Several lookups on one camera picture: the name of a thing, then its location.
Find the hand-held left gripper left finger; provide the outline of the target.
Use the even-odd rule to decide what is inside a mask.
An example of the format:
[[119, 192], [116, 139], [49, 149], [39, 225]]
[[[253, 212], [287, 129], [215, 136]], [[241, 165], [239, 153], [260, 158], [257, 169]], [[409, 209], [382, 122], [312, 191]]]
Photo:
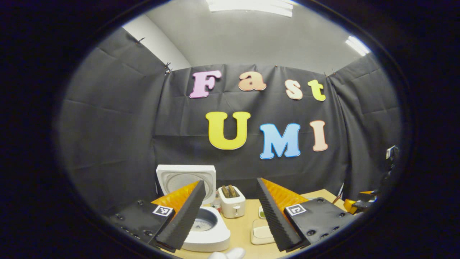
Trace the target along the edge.
[[148, 202], [137, 200], [110, 213], [108, 221], [132, 238], [157, 249], [181, 249], [206, 194], [204, 181], [195, 181]]

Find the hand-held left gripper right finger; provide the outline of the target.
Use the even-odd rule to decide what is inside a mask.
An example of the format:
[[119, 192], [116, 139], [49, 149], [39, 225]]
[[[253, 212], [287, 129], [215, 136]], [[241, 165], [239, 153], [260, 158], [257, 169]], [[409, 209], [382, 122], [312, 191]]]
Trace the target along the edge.
[[258, 199], [281, 252], [322, 241], [356, 218], [323, 197], [306, 199], [269, 180], [257, 182]]

